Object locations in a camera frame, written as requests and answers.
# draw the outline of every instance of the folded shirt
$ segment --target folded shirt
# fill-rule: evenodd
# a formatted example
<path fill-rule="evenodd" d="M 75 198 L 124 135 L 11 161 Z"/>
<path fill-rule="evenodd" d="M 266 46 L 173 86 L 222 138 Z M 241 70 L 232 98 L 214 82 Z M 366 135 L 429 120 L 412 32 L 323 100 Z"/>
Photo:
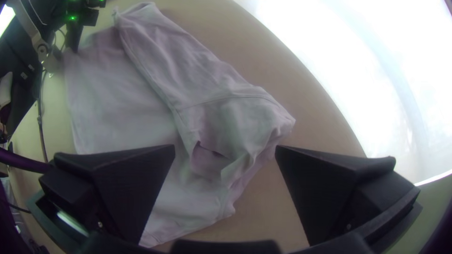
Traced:
<path fill-rule="evenodd" d="M 152 247 L 233 215 L 295 119 L 154 3 L 113 19 L 64 55 L 74 144 L 80 154 L 175 145 L 139 243 Z"/>

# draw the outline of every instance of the wooden table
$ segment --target wooden table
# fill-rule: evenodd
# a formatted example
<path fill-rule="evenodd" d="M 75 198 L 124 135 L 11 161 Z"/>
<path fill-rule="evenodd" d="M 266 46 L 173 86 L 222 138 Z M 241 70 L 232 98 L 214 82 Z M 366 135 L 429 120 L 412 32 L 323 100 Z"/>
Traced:
<path fill-rule="evenodd" d="M 139 0 L 109 0 L 101 9 L 96 27 L 87 35 L 113 24 L 111 13 Z M 266 27 L 231 0 L 156 0 L 164 15 L 191 33 L 218 58 L 230 63 L 248 82 L 262 86 L 297 120 L 284 145 L 364 156 L 344 117 L 313 75 Z M 43 129 L 49 159 L 55 152 L 75 153 L 71 118 L 66 103 L 63 73 L 46 77 L 43 88 Z M 12 137 L 15 153 L 43 161 L 36 104 L 28 111 Z M 17 202 L 39 189 L 38 174 L 12 169 L 11 185 Z M 274 239 L 283 251 L 307 247 L 297 212 L 273 160 L 251 180 L 235 203 L 232 217 L 185 236 L 204 241 Z M 50 253 L 62 251 L 29 214 L 23 214 L 33 238 Z M 171 243 L 156 248 L 168 251 Z"/>

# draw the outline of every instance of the cable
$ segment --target cable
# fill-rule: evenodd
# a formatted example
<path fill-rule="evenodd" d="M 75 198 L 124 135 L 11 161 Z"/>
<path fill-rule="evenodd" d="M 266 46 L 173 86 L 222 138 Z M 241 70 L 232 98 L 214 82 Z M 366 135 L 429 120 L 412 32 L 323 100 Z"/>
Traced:
<path fill-rule="evenodd" d="M 64 38 L 63 45 L 60 48 L 60 51 L 63 51 L 63 48 L 66 46 L 66 34 L 61 29 L 58 29 L 58 31 L 60 31 L 63 34 L 63 38 Z"/>
<path fill-rule="evenodd" d="M 38 120 L 38 126 L 39 126 L 39 138 L 41 139 L 42 156 L 44 157 L 44 162 L 48 163 L 46 144 L 44 143 L 44 133 L 42 131 L 42 108 L 41 108 L 42 90 L 43 90 L 44 80 L 46 78 L 46 75 L 47 75 L 47 70 L 44 71 L 44 76 L 42 77 L 42 81 L 41 81 L 41 88 L 40 88 L 40 92 L 39 92 L 39 96 L 38 96 L 38 118 L 37 118 L 37 120 Z"/>
<path fill-rule="evenodd" d="M 41 18 L 39 17 L 38 13 L 37 13 L 36 10 L 34 9 L 33 4 L 32 4 L 32 1 L 31 1 L 31 0 L 28 0 L 28 2 L 30 3 L 30 6 L 32 7 L 34 13 L 35 13 L 36 16 L 38 17 L 39 22 L 41 22 L 41 24 L 43 24 L 43 25 L 47 25 L 46 23 L 44 23 L 44 22 L 41 20 Z"/>
<path fill-rule="evenodd" d="M 10 207 L 12 207 L 12 208 L 18 210 L 18 211 L 21 211 L 21 212 L 24 212 L 24 213 L 31 214 L 30 211 L 28 211 L 28 210 L 26 210 L 26 209 L 23 209 L 23 208 L 20 208 L 20 207 L 18 207 L 18 206 L 15 206 L 15 205 L 9 203 L 9 202 L 6 201 L 6 200 L 3 200 L 2 198 L 0 198 L 0 201 L 3 202 L 3 203 L 5 203 L 5 204 L 7 204 L 8 206 L 10 206 Z"/>

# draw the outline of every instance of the floor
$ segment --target floor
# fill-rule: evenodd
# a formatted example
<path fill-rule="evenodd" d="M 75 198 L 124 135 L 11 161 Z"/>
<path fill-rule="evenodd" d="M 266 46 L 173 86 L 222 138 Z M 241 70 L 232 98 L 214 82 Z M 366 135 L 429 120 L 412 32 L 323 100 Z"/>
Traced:
<path fill-rule="evenodd" d="M 443 0 L 235 0 L 336 103 L 368 157 L 413 183 L 452 173 L 452 17 Z"/>

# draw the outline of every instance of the white shirt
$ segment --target white shirt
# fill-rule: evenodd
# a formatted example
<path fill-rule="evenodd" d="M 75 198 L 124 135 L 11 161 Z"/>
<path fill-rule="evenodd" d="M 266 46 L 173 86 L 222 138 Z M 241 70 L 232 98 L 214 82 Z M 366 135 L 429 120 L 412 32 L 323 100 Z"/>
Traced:
<path fill-rule="evenodd" d="M 74 144 L 80 154 L 175 145 L 140 241 L 152 247 L 233 215 L 295 119 L 155 4 L 113 18 L 64 56 Z"/>

